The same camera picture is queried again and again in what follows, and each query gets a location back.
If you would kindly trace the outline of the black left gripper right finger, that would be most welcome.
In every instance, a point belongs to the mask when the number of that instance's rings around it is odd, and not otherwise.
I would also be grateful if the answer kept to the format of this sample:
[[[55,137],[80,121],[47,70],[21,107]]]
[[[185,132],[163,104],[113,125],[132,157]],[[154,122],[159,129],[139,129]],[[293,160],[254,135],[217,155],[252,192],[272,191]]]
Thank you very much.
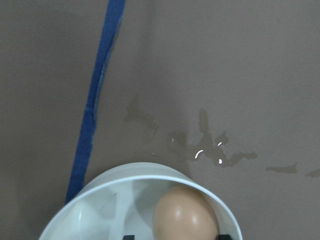
[[[232,237],[229,234],[219,234],[216,240],[232,240]]]

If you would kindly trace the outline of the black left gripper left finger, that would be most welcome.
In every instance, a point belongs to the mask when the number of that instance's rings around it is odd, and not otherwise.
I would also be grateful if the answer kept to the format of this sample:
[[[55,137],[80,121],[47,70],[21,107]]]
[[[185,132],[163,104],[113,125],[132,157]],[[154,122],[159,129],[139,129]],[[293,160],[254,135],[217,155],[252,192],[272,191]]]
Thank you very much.
[[[122,240],[135,240],[134,235],[125,235],[123,236]]]

